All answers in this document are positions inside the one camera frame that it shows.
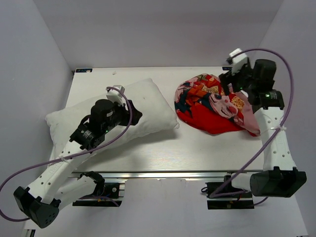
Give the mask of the red pink patterned pillowcase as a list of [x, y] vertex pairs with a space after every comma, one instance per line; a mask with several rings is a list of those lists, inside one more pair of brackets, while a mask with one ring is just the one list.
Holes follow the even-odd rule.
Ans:
[[180, 120], [211, 135], [241, 130], [254, 137], [260, 135], [247, 97], [232, 89], [226, 95], [214, 75], [201, 74], [180, 84], [174, 106]]

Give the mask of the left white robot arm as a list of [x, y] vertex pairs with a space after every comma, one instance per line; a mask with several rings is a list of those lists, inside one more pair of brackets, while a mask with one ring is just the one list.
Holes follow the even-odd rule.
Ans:
[[105, 189], [104, 178], [93, 171], [80, 175], [66, 186], [68, 176], [104, 141], [105, 136], [116, 126], [136, 125], [142, 113], [131, 100], [127, 104], [101, 99], [92, 106], [90, 114], [79, 123], [60, 153], [60, 162], [50, 165], [26, 188], [18, 187], [13, 195], [19, 209], [37, 226], [46, 228], [60, 210], [82, 197], [99, 197]]

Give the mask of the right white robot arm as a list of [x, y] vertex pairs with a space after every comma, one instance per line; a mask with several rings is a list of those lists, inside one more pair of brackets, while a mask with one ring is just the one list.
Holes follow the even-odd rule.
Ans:
[[220, 189], [229, 197], [245, 190], [256, 197], [289, 198], [306, 183], [307, 176], [297, 169], [288, 146], [283, 96], [273, 88], [276, 64], [258, 59], [252, 67], [248, 57], [227, 60], [232, 68], [219, 76], [221, 86], [225, 93], [233, 90], [247, 94], [260, 129], [264, 163], [261, 172], [232, 173]]

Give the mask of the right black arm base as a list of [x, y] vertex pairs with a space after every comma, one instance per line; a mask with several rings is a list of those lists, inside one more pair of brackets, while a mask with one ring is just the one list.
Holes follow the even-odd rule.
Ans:
[[207, 182], [201, 189], [200, 192], [206, 196], [208, 210], [254, 209], [252, 193], [233, 188], [231, 185], [217, 193], [216, 197], [210, 198], [211, 193], [222, 184], [223, 182]]

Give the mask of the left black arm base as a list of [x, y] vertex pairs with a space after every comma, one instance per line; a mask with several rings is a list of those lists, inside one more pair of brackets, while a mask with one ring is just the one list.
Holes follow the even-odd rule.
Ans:
[[105, 183], [99, 196], [86, 196], [73, 202], [72, 206], [81, 207], [120, 207], [124, 197], [125, 183]]

